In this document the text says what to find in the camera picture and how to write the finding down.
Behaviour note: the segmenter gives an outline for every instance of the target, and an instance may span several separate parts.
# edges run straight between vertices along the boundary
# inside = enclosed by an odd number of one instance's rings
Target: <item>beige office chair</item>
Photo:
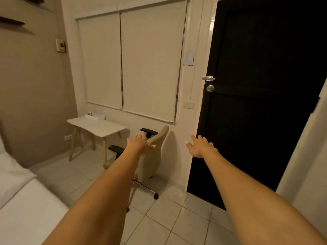
[[[138,167],[135,172],[134,182],[153,193],[153,198],[158,199],[158,193],[142,185],[141,182],[153,176],[157,171],[161,161],[161,147],[169,131],[169,126],[165,125],[161,131],[155,132],[149,129],[142,128],[140,131],[146,132],[147,142],[149,145],[156,145],[156,148],[148,152],[147,154],[141,156]],[[112,145],[108,148],[109,150],[116,152],[116,159],[124,152],[124,148]],[[105,163],[103,167],[108,169],[112,163]]]

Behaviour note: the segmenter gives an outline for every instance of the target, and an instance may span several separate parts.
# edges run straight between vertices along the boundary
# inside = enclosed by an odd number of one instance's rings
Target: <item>chair armrest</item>
[[[149,139],[152,135],[157,135],[159,132],[155,132],[153,130],[150,129],[146,129],[146,128],[142,128],[140,131],[146,132],[146,137],[147,139]]]
[[[117,145],[111,145],[108,147],[109,150],[116,152],[117,154],[121,155],[124,152],[124,148],[117,146]]]

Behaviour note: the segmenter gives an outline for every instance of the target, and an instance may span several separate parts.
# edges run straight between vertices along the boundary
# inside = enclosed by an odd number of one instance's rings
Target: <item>table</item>
[[[92,134],[92,150],[96,150],[96,145],[94,143],[94,135],[102,137],[102,144],[104,149],[104,163],[107,161],[107,147],[106,147],[106,136],[109,136],[113,133],[118,133],[118,136],[124,146],[126,146],[125,141],[122,139],[120,131],[126,129],[126,126],[122,126],[119,124],[115,124],[104,119],[101,120],[93,120],[88,119],[86,117],[79,117],[75,119],[68,119],[68,123],[75,126],[72,140],[71,152],[69,155],[69,161],[72,161],[73,151],[74,151],[74,143],[76,132],[78,128],[82,128],[84,130],[89,131]]]

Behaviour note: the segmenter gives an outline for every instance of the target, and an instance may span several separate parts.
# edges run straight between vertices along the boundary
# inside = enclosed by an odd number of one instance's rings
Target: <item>hand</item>
[[[152,150],[156,147],[156,145],[149,145],[147,143],[147,138],[144,135],[135,134],[133,140],[130,140],[129,138],[127,139],[127,147],[126,148],[131,148],[135,149],[136,151],[140,152],[141,154],[146,153],[149,150]]]
[[[193,140],[193,145],[188,141],[185,141],[185,144],[190,154],[194,157],[203,158],[204,154],[208,151],[218,152],[214,145],[209,143],[205,137],[198,135],[198,138],[196,138],[192,135],[191,139]]]

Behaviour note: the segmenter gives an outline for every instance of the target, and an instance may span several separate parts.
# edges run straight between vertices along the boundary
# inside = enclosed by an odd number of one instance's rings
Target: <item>brown wall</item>
[[[7,152],[30,167],[69,150],[77,117],[69,55],[55,45],[66,40],[61,2],[1,0],[0,16],[25,22],[0,23],[0,121]]]

